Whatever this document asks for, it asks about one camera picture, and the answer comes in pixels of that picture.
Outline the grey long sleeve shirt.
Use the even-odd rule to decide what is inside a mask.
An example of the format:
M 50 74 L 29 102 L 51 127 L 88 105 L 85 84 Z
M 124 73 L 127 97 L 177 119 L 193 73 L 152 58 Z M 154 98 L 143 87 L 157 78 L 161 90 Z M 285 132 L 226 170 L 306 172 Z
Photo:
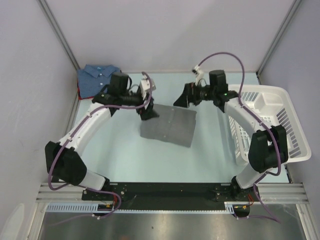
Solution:
M 155 104 L 153 109 L 159 117 L 143 121 L 140 125 L 140 136 L 186 148 L 191 147 L 197 112 L 162 104 Z

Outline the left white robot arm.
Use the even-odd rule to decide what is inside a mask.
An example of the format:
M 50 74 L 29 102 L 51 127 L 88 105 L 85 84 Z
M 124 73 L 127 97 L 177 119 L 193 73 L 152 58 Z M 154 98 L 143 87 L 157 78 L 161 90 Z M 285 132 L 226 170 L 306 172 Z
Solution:
M 93 191 L 100 200 L 110 196 L 110 181 L 94 171 L 88 170 L 81 156 L 87 144 L 100 129 L 120 109 L 135 110 L 142 121 L 157 118 L 152 97 L 156 86 L 146 72 L 137 91 L 131 90 L 132 79 L 123 72 L 111 75 L 110 82 L 104 85 L 93 97 L 87 112 L 80 121 L 59 141 L 49 141 L 45 146 L 45 161 L 48 172 L 48 186 L 57 191 L 52 185 L 56 177 L 64 184 L 73 185 Z

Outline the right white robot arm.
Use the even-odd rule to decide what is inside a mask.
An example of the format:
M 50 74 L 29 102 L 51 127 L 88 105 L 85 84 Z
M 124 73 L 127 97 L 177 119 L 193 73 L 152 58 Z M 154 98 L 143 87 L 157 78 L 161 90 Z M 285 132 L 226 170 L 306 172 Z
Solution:
M 202 85 L 204 72 L 197 66 L 192 72 L 195 81 L 186 83 L 182 94 L 174 102 L 175 107 L 189 108 L 202 101 L 211 101 L 223 113 L 233 118 L 250 136 L 248 164 L 230 183 L 229 195 L 242 201 L 253 187 L 272 169 L 278 176 L 282 165 L 288 161 L 287 133 L 282 125 L 270 125 L 254 113 L 241 98 L 239 91 L 230 90 L 224 70 L 209 72 L 209 84 Z

